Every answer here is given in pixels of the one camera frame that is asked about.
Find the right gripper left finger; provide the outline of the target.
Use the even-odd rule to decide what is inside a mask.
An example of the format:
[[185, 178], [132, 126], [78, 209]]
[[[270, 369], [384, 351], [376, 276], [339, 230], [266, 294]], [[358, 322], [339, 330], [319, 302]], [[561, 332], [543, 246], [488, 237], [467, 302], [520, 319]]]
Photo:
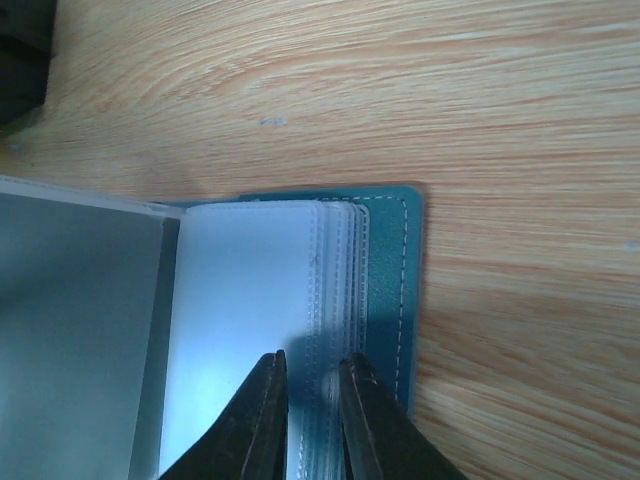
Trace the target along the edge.
[[263, 355], [204, 435], [163, 479], [284, 479], [288, 380], [285, 352]]

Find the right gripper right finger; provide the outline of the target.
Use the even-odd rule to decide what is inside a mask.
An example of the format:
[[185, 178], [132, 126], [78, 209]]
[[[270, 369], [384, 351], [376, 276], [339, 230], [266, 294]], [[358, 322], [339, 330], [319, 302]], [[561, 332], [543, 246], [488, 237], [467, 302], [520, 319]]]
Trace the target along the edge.
[[463, 479], [412, 423], [362, 353], [340, 362], [340, 417], [348, 479]]

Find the teal leather card holder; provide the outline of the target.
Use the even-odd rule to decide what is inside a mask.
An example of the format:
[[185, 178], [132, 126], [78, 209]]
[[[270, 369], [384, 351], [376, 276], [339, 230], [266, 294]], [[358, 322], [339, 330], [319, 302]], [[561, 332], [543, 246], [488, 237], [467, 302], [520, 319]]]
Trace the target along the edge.
[[145, 203], [1, 180], [1, 475], [163, 479], [285, 352], [284, 479], [345, 475], [339, 364], [413, 408], [408, 186]]

